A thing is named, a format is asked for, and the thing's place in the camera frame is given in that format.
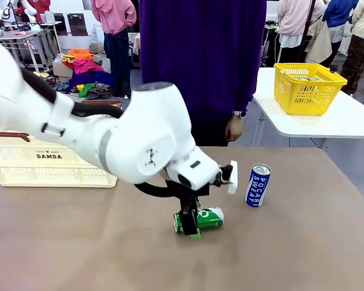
hand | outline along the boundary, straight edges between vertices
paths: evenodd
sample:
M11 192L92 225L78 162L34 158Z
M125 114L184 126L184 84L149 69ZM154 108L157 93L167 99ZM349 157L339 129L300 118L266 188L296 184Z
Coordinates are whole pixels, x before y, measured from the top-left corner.
M236 141L243 133L243 120L237 115L232 115L231 120L225 128L225 138L227 141Z

blue and white can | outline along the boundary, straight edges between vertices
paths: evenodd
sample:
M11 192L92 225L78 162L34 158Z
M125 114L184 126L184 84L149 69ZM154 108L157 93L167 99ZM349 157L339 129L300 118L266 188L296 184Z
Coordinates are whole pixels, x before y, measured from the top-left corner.
M265 164L254 164L245 195L245 202L251 207L259 207L263 203L271 175L271 168Z

robot logo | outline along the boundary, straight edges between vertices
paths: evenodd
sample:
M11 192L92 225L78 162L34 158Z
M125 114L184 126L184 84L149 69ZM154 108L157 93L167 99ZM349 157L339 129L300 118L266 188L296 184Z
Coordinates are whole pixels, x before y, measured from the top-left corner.
M146 151L146 153L150 155L150 161L146 163L146 167L149 165L153 165L154 167L156 167L157 165L153 161L153 156L155 156L155 154L157 154L158 151L154 150L153 148L150 148Z

wristwatch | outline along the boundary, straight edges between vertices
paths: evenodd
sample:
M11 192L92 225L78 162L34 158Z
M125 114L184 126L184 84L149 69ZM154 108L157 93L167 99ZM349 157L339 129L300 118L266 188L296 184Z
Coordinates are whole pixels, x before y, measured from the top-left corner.
M233 114L243 119L247 116L247 111L233 111Z

person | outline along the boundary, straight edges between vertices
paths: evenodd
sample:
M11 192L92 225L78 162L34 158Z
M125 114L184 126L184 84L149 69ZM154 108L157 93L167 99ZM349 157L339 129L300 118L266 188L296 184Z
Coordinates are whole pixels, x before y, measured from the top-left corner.
M92 0L92 12L104 30L104 49L110 69L116 77L117 96L130 98L130 59L127 27L136 22L136 10L130 0Z
M36 15L34 16L38 22L42 22L41 14L44 14L46 11L50 11L50 0L29 0L29 3L36 10ZM16 8L16 13L21 15L22 20L28 20L27 15L25 15L25 8L19 1Z
M341 76L348 80L342 91L348 95L356 92L364 71L364 0L360 0L353 11L352 22L352 39L341 72Z
M322 21L328 23L330 40L332 45L331 55L321 62L324 67L329 68L336 54L339 52L342 38L344 36L345 24L349 14L354 9L359 0L332 0L325 10Z
M198 146L228 146L243 132L256 90L266 1L140 1L143 82L180 90Z
M305 24L308 19L311 0L279 0L278 21L280 53L278 62L297 62L300 52ZM325 3L316 0L311 22L323 13Z

